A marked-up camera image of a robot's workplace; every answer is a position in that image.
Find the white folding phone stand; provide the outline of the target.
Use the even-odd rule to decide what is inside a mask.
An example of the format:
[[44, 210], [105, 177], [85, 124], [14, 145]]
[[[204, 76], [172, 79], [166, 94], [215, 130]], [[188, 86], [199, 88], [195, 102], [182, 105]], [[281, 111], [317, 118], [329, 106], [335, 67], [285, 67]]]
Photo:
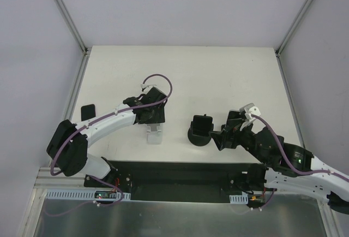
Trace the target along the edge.
[[147, 143], [150, 145], [160, 145], [163, 141], [163, 124], [152, 123], [147, 126]]

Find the black round base phone stand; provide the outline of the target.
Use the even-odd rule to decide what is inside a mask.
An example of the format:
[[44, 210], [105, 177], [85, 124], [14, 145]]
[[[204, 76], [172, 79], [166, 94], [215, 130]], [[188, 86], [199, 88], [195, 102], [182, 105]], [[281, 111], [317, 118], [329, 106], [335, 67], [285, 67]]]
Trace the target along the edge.
[[194, 115], [188, 129], [189, 141], [198, 147], [206, 146], [210, 140], [210, 132], [213, 131], [213, 118], [211, 116]]

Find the purple edged black phone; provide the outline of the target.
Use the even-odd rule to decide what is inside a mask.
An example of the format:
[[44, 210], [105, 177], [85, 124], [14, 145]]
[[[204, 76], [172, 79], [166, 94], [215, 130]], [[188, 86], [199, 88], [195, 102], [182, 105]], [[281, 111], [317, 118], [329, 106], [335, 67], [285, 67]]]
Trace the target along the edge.
[[81, 121], [86, 121], [96, 117], [96, 110], [94, 104], [83, 105], [80, 108]]

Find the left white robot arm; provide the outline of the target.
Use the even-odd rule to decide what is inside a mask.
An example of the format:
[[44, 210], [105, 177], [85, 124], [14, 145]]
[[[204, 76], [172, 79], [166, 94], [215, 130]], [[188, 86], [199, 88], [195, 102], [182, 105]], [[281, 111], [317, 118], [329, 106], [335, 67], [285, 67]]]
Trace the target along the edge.
[[79, 123], [62, 121], [49, 145], [52, 164], [66, 177], [83, 173], [96, 178], [103, 187], [115, 185], [117, 169], [105, 157], [88, 153], [88, 148], [103, 137], [132, 125], [156, 125], [165, 122], [166, 95], [156, 87], [139, 97], [129, 97], [104, 116]]

